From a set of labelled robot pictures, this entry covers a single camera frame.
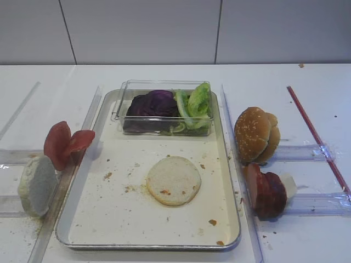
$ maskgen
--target ham slice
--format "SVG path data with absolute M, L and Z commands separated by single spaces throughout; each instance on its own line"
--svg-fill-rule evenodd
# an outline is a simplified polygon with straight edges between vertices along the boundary
M 63 152 L 70 141 L 71 129 L 65 121 L 53 125 L 45 139 L 44 154 L 50 158 L 57 171 L 64 170 L 68 163 L 69 155 L 64 156 Z
M 285 209 L 287 193 L 278 175 L 261 173 L 259 165 L 250 163 L 246 182 L 251 204 L 260 218 L 275 218 Z
M 66 121 L 62 121 L 50 129 L 44 143 L 44 154 L 50 158 L 57 171 L 62 171 L 68 164 L 70 154 L 85 150 L 94 138 L 93 130 L 79 130 L 71 136 L 70 127 Z

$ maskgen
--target tray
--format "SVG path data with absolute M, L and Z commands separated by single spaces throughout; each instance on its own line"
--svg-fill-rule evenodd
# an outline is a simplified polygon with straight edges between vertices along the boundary
M 60 212 L 57 239 L 69 248 L 89 250 L 235 247 L 241 228 L 216 95 L 211 93 L 214 121 L 209 136 L 153 136 L 126 135 L 111 118 L 118 92 L 109 92 L 101 106 L 96 139 Z M 188 158 L 200 172 L 200 190 L 187 205 L 161 205 L 145 187 L 149 169 L 167 155 Z

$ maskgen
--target clear plastic box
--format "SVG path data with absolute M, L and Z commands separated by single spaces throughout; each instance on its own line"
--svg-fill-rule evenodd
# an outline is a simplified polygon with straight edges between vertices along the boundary
M 175 136 L 207 136 L 211 132 L 213 122 L 211 96 L 209 91 L 209 118 L 193 117 L 159 117 L 159 116 L 129 116 L 128 109 L 133 99 L 145 95 L 152 90 L 167 90 L 175 95 L 177 90 L 183 90 L 189 96 L 202 83 L 206 81 L 142 81 L 129 80 L 122 84 L 116 99 L 112 119 L 120 121 L 124 134 L 151 134 Z

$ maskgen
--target white table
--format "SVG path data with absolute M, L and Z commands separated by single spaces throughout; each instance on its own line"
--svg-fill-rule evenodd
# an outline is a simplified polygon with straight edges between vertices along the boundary
M 0 127 L 6 123 L 31 87 L 40 81 L 53 103 L 32 100 L 0 142 L 0 148 L 41 148 L 52 124 L 65 119 L 72 131 L 84 121 L 97 86 L 103 96 L 128 79 L 207 80 L 219 97 L 223 84 L 232 122 L 248 106 L 260 106 L 277 115 L 282 138 L 289 143 L 315 143 L 286 86 L 291 85 L 320 136 L 337 152 L 337 165 L 351 184 L 347 164 L 351 157 L 351 65 L 177 65 L 177 66 L 0 66 Z M 26 125 L 28 136 L 19 127 Z M 326 163 L 289 164 L 297 184 L 312 190 L 339 191 Z M 0 261 L 26 262 L 35 240 L 35 223 L 28 219 L 0 219 Z M 349 262 L 350 218 L 283 216 L 278 222 L 260 222 L 259 237 L 265 262 Z M 21 229 L 13 235 L 12 229 Z M 64 248 L 52 235 L 43 262 L 252 262 L 247 229 L 237 248 L 226 253 L 95 253 Z

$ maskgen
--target red rod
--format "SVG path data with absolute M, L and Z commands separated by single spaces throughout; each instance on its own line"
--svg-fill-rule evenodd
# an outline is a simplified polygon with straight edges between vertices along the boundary
M 314 128 L 311 120 L 308 118 L 307 113 L 305 112 L 305 110 L 303 109 L 301 103 L 299 102 L 299 100 L 296 97 L 295 92 L 292 90 L 292 88 L 290 86 L 287 87 L 288 92 L 291 95 L 291 98 L 294 100 L 296 107 L 298 108 L 299 112 L 301 113 L 302 118 L 304 119 L 304 121 L 306 122 L 307 127 L 309 128 L 309 130 L 312 133 L 313 138 L 316 140 L 317 144 L 319 146 L 323 146 L 324 143 L 322 141 L 322 139 L 320 138 L 320 136 L 318 135 L 316 129 Z M 351 190 L 348 187 L 347 183 L 345 182 L 344 177 L 342 177 L 339 169 L 337 168 L 336 164 L 334 161 L 328 160 L 327 159 L 327 163 L 329 164 L 331 170 L 333 171 L 336 179 L 338 180 L 342 190 L 348 195 L 348 197 L 350 198 L 351 196 Z

